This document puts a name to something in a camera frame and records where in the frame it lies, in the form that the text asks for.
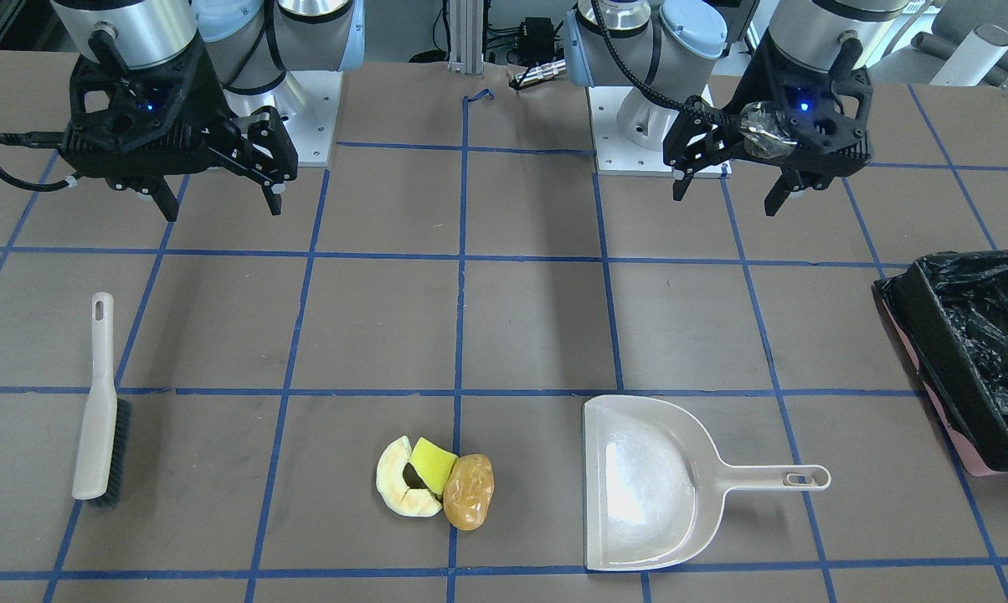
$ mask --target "yellow sponge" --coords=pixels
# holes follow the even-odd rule
[[[439,497],[448,481],[448,474],[452,472],[452,466],[458,458],[447,450],[438,449],[425,438],[419,438],[411,451],[411,461],[408,462],[415,468],[430,492]]]

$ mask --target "dustpan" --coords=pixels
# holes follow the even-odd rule
[[[733,466],[686,409],[641,396],[599,396],[584,407],[586,566],[654,570],[712,541],[734,489],[823,490],[818,465]]]

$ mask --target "brush bristles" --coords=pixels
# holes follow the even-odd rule
[[[95,508],[110,508],[121,499],[121,480],[124,478],[125,450],[128,448],[129,427],[132,419],[132,404],[117,398],[117,421],[113,433],[113,458],[110,459],[110,481],[102,496],[93,497],[87,503]]]

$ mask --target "brown oval object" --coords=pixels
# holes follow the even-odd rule
[[[444,485],[444,514],[461,530],[474,530],[486,521],[493,498],[493,465],[484,454],[458,459]]]

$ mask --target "black trash bag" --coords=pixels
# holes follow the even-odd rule
[[[1008,251],[926,255],[876,286],[952,426],[1008,471]]]

